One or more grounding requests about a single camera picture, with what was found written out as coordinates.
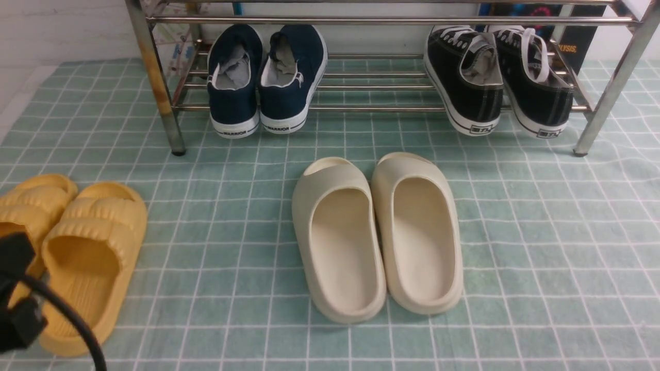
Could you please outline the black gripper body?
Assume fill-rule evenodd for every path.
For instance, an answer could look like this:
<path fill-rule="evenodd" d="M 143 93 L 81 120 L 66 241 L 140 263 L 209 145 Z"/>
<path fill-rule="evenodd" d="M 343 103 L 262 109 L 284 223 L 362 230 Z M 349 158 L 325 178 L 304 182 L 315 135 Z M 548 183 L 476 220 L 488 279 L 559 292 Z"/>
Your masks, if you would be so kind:
<path fill-rule="evenodd" d="M 21 277 L 36 254 L 25 232 L 11 232 L 1 239 L 1 352 L 29 348 L 40 336 L 47 320 L 31 289 L 20 294 Z"/>

